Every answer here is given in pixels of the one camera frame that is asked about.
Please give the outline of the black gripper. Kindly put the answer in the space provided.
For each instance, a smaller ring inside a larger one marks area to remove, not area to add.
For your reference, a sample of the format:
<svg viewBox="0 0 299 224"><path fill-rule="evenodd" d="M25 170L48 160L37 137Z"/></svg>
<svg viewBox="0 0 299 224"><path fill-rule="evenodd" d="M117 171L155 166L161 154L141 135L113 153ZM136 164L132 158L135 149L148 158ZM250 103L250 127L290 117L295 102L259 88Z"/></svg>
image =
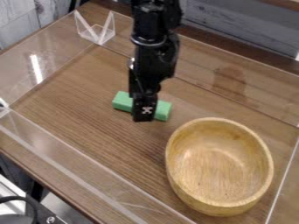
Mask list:
<svg viewBox="0 0 299 224"><path fill-rule="evenodd" d="M135 57L128 66L132 117L135 122L151 122L161 82L173 77L180 39L176 34L168 34L157 41L137 36L132 36L131 41L135 44Z"/></svg>

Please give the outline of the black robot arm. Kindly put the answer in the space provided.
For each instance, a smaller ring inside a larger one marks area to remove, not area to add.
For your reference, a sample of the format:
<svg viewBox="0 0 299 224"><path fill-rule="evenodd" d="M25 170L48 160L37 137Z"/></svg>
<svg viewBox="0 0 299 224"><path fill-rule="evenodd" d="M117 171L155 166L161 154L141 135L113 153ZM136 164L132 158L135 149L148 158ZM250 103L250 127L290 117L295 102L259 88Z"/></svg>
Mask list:
<svg viewBox="0 0 299 224"><path fill-rule="evenodd" d="M173 77L181 23L179 0L132 0L135 54L128 66L128 94L135 122L151 122L157 108L161 82Z"/></svg>

